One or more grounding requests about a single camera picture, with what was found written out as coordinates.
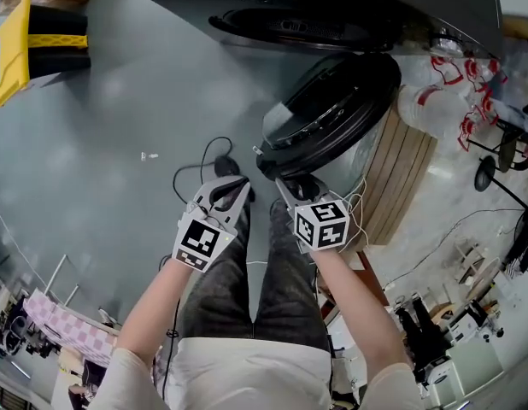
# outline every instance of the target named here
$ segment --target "concrete floor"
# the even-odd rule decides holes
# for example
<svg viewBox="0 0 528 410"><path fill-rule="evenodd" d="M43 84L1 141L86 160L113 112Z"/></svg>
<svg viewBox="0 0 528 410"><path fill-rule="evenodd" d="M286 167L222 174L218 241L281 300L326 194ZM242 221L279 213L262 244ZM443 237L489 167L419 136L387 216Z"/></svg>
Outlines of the concrete floor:
<svg viewBox="0 0 528 410"><path fill-rule="evenodd" d="M0 213L26 257L14 253L3 272L42 287L67 254L57 296L79 283L73 308L95 317L103 306L123 320L172 249L184 209L173 173L199 162L214 137L233 140L256 190L249 261L266 259L279 193L251 148L262 116L319 57L221 46L150 0L91 0L86 13L91 71L0 109ZM214 145L209 159L224 149ZM142 162L141 152L159 157ZM198 173L181 175L189 198ZM354 181L332 176L340 192ZM2 226L0 237L15 252ZM255 299L264 270L250 269Z"/></svg>

